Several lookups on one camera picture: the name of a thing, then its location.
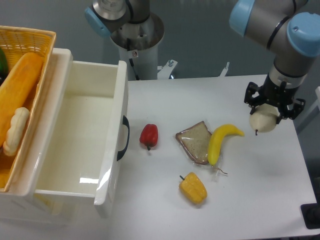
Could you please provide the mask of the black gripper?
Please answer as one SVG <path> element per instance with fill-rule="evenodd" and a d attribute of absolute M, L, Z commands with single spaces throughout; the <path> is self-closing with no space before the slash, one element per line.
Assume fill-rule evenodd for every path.
<path fill-rule="evenodd" d="M 276 107 L 279 112 L 276 124 L 279 124 L 281 120 L 294 120 L 304 110 L 306 101 L 295 98 L 298 89 L 299 78 L 287 78 L 280 73 L 269 73 L 261 86 L 254 82 L 248 83 L 244 103 L 250 107 L 250 115 L 263 104 Z"/>

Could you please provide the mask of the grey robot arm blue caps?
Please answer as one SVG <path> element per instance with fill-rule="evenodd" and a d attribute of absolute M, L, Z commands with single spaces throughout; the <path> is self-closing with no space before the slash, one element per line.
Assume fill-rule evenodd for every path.
<path fill-rule="evenodd" d="M 257 112 L 264 104 L 277 108 L 276 122 L 294 120 L 306 101 L 295 98 L 320 55 L 320 16 L 298 12 L 306 0 L 239 0 L 229 26 L 242 37 L 260 44 L 275 58 L 263 85 L 250 82 L 244 102 Z"/>

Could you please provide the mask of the second grey robot arm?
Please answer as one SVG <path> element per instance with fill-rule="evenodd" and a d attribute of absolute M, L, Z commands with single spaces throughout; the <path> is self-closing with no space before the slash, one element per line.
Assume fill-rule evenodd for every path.
<path fill-rule="evenodd" d="M 84 10 L 92 30 L 102 38 L 109 37 L 124 24 L 141 24 L 150 17 L 149 0 L 94 0 Z"/>

